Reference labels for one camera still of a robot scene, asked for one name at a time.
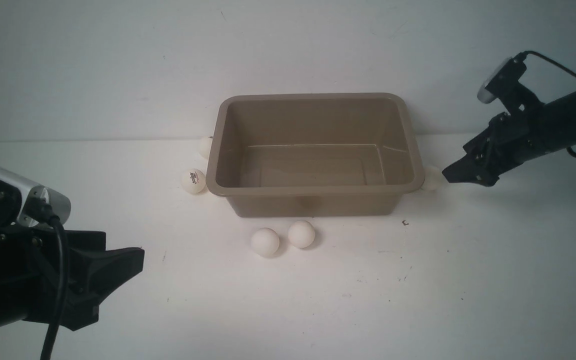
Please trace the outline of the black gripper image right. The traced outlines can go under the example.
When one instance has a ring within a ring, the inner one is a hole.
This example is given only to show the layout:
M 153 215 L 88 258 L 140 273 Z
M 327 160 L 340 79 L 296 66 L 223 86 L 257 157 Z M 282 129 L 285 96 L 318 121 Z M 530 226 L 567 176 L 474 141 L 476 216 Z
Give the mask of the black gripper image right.
M 466 155 L 441 173 L 448 183 L 493 187 L 501 174 L 534 158 L 532 130 L 532 116 L 502 112 L 464 146 Z

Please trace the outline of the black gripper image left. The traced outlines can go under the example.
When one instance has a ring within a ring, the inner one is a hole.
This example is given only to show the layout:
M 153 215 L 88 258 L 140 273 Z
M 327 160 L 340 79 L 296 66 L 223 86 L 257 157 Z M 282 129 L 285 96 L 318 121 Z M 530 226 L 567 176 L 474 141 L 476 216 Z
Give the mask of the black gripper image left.
M 146 251 L 106 249 L 102 231 L 68 230 L 68 298 L 61 325 L 77 331 L 99 320 L 99 308 L 143 271 Z M 0 228 L 0 327 L 18 321 L 46 324 L 55 305 L 59 255 L 54 230 Z

